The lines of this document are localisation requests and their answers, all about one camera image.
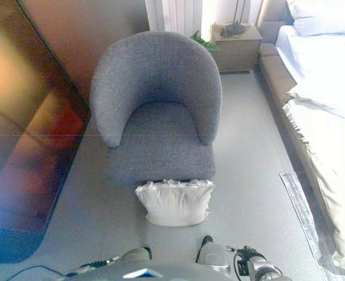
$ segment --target lamp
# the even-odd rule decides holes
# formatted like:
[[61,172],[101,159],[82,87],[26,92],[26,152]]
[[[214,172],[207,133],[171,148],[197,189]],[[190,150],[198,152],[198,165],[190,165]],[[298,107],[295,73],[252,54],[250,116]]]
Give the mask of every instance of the lamp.
[[240,35],[245,32],[245,26],[241,25],[241,20],[242,20],[242,14],[244,13],[244,7],[245,7],[245,2],[247,0],[244,0],[242,2],[242,8],[241,8],[241,16],[240,16],[240,21],[236,21],[236,14],[237,14],[237,6],[238,6],[238,0],[236,2],[236,8],[235,8],[235,16],[233,17],[233,22],[229,25],[226,26],[220,33],[222,37],[232,37],[234,35]]

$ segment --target nightstand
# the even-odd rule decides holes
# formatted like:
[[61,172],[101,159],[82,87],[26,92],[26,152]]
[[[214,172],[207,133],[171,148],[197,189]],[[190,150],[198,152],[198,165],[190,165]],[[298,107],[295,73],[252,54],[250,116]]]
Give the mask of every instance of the nightstand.
[[252,24],[245,24],[246,30],[241,35],[221,37],[220,32],[226,25],[213,24],[211,39],[220,50],[213,54],[219,71],[243,71],[254,68],[262,36]]

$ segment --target carpet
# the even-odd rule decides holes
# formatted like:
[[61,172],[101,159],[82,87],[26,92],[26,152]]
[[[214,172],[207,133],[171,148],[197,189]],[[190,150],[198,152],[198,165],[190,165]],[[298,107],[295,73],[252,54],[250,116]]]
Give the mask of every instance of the carpet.
[[345,270],[331,262],[331,256],[335,251],[334,240],[307,175],[304,172],[281,173],[280,177],[297,213],[322,281],[345,281]]

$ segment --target white bedsheet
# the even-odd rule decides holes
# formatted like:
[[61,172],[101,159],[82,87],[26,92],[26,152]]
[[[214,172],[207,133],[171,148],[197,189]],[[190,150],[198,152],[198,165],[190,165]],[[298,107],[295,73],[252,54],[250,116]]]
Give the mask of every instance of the white bedsheet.
[[345,35],[302,37],[293,26],[282,26],[275,46],[297,83],[314,73],[345,71]]
[[345,35],[302,37],[283,26],[276,47],[297,82],[283,110],[306,145],[336,228],[333,263],[345,269]]
[[304,141],[334,226],[333,263],[345,269],[345,119],[290,100],[283,110]]

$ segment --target floor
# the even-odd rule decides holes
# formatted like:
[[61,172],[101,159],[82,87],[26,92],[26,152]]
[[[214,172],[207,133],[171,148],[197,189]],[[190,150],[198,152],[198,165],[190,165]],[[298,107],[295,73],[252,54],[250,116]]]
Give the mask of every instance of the floor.
[[[223,109],[214,142],[216,189],[208,220],[179,228],[147,222],[135,187],[108,185],[107,149],[91,121],[41,246],[24,262],[1,264],[0,280],[33,265],[66,273],[143,245],[151,247],[154,259],[194,261],[206,234],[223,245],[257,249],[292,280],[319,280],[279,177],[293,167],[262,87],[253,72],[223,74],[221,79]],[[13,280],[55,276],[31,269]]]

